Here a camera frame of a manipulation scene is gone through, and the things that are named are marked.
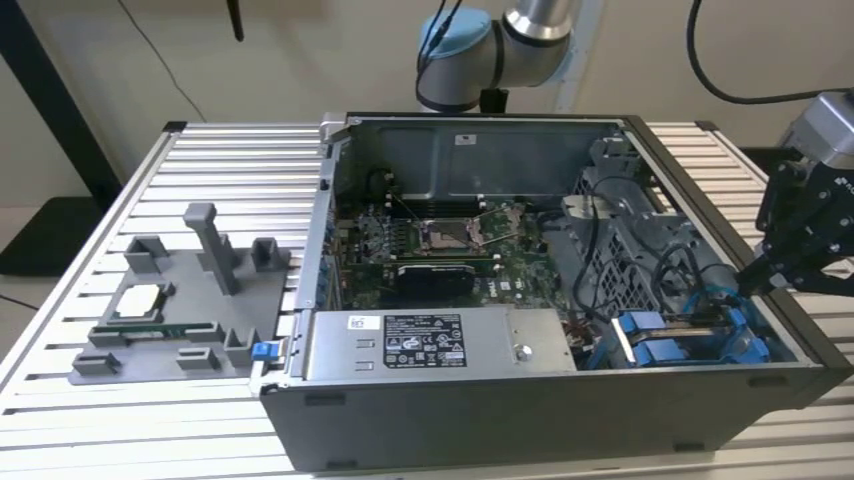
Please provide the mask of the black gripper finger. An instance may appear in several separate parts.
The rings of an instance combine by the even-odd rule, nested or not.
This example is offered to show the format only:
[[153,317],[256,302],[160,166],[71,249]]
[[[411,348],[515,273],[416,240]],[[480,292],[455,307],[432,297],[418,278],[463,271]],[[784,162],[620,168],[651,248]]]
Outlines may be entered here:
[[759,295],[784,286],[784,248],[782,242],[760,242],[755,258],[736,274],[740,295]]
[[788,256],[783,261],[779,273],[791,287],[807,293],[833,296],[853,295],[853,275],[845,278],[823,273],[823,268],[842,257],[829,251],[817,251],[809,255]]

